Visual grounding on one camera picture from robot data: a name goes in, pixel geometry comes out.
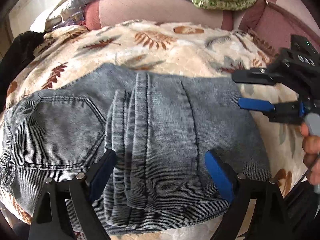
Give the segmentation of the person's right hand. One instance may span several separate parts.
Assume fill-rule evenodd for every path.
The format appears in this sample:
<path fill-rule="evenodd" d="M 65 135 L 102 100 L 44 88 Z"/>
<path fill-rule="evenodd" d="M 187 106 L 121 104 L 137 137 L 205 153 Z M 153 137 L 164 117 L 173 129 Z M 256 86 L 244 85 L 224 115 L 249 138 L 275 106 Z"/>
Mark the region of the person's right hand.
<path fill-rule="evenodd" d="M 320 150 L 320 137 L 315 135 L 310 135 L 306 123 L 302 123 L 300 127 L 301 134 L 303 136 L 302 148 L 305 152 L 304 164 L 306 167 L 310 167 L 312 163 L 319 156 Z M 319 159 L 311 168 L 311 171 L 307 175 L 307 179 L 310 184 L 318 185 L 320 182 L 320 165 Z"/>

